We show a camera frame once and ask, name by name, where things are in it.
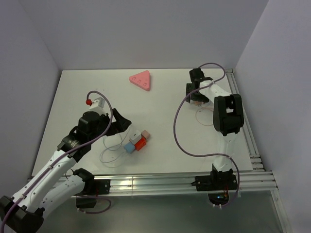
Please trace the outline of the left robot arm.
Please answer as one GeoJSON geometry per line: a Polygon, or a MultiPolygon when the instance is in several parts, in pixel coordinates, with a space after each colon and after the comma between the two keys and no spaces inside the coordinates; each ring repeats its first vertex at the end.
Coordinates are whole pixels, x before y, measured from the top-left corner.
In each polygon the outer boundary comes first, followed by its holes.
{"type": "Polygon", "coordinates": [[[13,196],[1,197],[1,232],[9,226],[17,233],[35,233],[58,205],[73,195],[94,190],[94,175],[83,168],[75,170],[63,184],[54,185],[91,150],[95,141],[122,133],[132,124],[116,109],[111,113],[111,116],[94,111],[83,113],[45,166],[13,196]]]}

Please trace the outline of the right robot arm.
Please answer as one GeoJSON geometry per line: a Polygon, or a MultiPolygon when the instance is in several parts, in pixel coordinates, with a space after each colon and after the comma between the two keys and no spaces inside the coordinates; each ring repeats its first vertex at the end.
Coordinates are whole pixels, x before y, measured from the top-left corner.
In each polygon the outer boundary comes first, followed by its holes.
{"type": "Polygon", "coordinates": [[[221,172],[232,169],[233,143],[244,125],[242,98],[219,87],[211,77],[205,77],[200,68],[190,70],[189,74],[191,82],[186,84],[186,102],[213,104],[213,127],[219,133],[219,140],[212,170],[218,173],[210,177],[210,183],[215,189],[221,189],[227,183],[227,177],[221,172]]]}

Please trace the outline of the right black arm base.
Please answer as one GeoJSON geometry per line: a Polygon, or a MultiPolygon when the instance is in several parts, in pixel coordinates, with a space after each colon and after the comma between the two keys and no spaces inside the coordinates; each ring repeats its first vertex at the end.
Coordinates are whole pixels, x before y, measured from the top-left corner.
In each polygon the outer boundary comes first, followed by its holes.
{"type": "Polygon", "coordinates": [[[207,175],[195,176],[195,180],[191,183],[195,186],[196,191],[216,191],[209,193],[208,198],[212,204],[223,205],[229,202],[229,191],[237,190],[238,183],[235,175],[207,175]]]}

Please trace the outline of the orange pink charger plug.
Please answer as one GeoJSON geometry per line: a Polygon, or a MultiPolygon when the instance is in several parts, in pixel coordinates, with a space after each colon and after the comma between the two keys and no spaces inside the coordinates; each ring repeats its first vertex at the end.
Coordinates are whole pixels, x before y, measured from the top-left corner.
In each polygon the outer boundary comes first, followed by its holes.
{"type": "Polygon", "coordinates": [[[194,105],[195,105],[195,106],[198,106],[198,107],[202,107],[203,104],[204,104],[203,102],[198,102],[198,101],[195,101],[195,102],[194,102],[194,105]]]}

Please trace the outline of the aluminium right rail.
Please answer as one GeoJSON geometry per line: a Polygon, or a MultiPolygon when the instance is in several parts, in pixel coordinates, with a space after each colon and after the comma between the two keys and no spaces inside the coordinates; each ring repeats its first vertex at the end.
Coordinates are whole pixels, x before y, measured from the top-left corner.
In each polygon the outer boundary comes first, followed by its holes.
{"type": "Polygon", "coordinates": [[[268,189],[271,193],[272,198],[272,205],[275,208],[277,218],[279,220],[279,224],[281,227],[282,233],[291,233],[292,228],[289,223],[285,208],[283,206],[283,203],[281,201],[281,197],[279,194],[279,189],[276,184],[274,175],[271,171],[267,171],[262,163],[261,156],[259,154],[257,145],[255,143],[255,138],[253,136],[247,115],[245,113],[243,104],[242,104],[242,98],[237,97],[239,95],[238,86],[234,77],[234,69],[227,69],[226,70],[226,76],[227,80],[231,89],[232,94],[234,97],[232,98],[233,101],[233,111],[241,115],[241,119],[244,120],[243,124],[243,133],[244,137],[247,143],[247,147],[249,150],[249,156],[251,159],[251,163],[253,166],[253,175],[254,175],[254,181],[259,183],[259,186],[254,189],[255,192],[262,191],[264,189],[268,189]]]}

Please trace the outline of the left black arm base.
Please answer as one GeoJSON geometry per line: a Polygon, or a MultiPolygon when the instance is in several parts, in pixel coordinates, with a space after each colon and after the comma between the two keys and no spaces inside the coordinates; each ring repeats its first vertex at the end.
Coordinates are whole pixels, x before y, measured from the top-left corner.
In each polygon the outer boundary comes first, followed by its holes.
{"type": "Polygon", "coordinates": [[[97,204],[97,197],[109,194],[110,179],[94,179],[85,184],[83,190],[77,194],[76,207],[78,209],[93,209],[97,204]]]}

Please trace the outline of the white charger plug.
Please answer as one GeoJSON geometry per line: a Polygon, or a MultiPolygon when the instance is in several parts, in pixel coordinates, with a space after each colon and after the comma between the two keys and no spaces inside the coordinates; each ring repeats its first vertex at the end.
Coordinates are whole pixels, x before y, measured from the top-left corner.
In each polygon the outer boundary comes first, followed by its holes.
{"type": "Polygon", "coordinates": [[[138,130],[135,130],[129,136],[129,140],[132,144],[136,144],[139,140],[141,140],[141,132],[138,130]]]}

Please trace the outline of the brown pink charger plug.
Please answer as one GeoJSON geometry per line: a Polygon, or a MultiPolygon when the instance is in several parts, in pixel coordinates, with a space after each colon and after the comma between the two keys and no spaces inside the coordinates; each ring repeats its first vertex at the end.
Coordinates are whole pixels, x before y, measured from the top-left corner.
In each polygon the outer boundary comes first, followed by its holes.
{"type": "Polygon", "coordinates": [[[150,138],[150,133],[147,131],[147,130],[143,130],[142,132],[141,132],[141,135],[146,139],[146,140],[148,140],[149,138],[150,138]]]}

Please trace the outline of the aluminium rail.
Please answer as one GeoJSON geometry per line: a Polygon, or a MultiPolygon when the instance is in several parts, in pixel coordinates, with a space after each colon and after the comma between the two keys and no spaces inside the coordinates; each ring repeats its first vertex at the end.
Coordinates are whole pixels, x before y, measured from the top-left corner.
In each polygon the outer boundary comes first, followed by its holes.
{"type": "Polygon", "coordinates": [[[271,171],[267,171],[262,163],[261,156],[259,154],[257,145],[255,143],[255,138],[253,136],[247,115],[245,113],[243,104],[242,104],[242,98],[237,97],[239,95],[238,86],[234,77],[234,69],[227,69],[226,70],[226,76],[227,80],[231,89],[232,94],[234,97],[232,98],[233,101],[233,111],[241,115],[241,119],[244,120],[243,124],[243,133],[244,137],[247,143],[247,147],[249,150],[249,156],[251,159],[251,163],[253,166],[253,175],[254,175],[254,181],[259,183],[259,186],[254,189],[255,192],[262,191],[264,189],[268,189],[271,193],[272,198],[272,205],[275,208],[277,218],[279,220],[279,224],[281,227],[282,233],[291,233],[292,228],[289,223],[285,208],[283,206],[283,203],[281,201],[281,197],[279,194],[279,189],[276,184],[274,175],[271,171]]]}
{"type": "MultiPolygon", "coordinates": [[[[195,176],[207,176],[208,172],[163,173],[138,175],[95,175],[94,179],[110,179],[108,197],[155,196],[196,194],[191,183],[195,176]]],[[[240,192],[255,192],[259,183],[254,181],[253,172],[240,173],[240,192]]]]}

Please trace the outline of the aluminium front rail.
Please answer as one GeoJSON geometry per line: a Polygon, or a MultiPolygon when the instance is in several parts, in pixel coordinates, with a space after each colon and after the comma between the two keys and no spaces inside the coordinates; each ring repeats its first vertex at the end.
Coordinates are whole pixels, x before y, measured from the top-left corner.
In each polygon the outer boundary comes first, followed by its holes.
{"type": "MultiPolygon", "coordinates": [[[[163,173],[138,175],[95,175],[94,179],[110,179],[108,197],[155,196],[196,194],[191,183],[195,176],[207,176],[208,172],[163,173]]],[[[259,183],[254,181],[253,172],[240,173],[240,192],[255,192],[259,183]]]]}

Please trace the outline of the red cube socket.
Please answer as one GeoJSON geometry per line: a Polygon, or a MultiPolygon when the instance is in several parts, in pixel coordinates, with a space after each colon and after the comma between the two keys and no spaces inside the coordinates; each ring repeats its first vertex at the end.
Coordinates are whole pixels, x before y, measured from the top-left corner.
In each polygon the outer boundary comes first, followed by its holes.
{"type": "Polygon", "coordinates": [[[135,144],[135,149],[137,151],[140,151],[145,145],[146,145],[147,140],[142,137],[136,144],[135,144]]]}

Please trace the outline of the light blue charger plug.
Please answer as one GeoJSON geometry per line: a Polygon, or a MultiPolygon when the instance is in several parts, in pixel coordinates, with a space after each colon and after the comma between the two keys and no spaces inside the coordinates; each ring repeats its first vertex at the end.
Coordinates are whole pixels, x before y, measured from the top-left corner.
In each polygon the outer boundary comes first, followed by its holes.
{"type": "Polygon", "coordinates": [[[127,144],[125,144],[123,146],[123,148],[125,149],[125,151],[129,154],[133,153],[136,150],[136,147],[134,144],[132,144],[131,142],[128,142],[127,144]]]}

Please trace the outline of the pink triangular power strip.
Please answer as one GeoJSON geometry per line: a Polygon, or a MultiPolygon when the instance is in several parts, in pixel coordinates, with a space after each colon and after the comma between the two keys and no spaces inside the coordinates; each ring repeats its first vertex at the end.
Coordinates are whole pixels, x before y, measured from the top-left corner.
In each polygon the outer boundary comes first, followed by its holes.
{"type": "Polygon", "coordinates": [[[151,89],[151,76],[148,70],[130,76],[129,81],[145,91],[150,91],[151,89]]]}

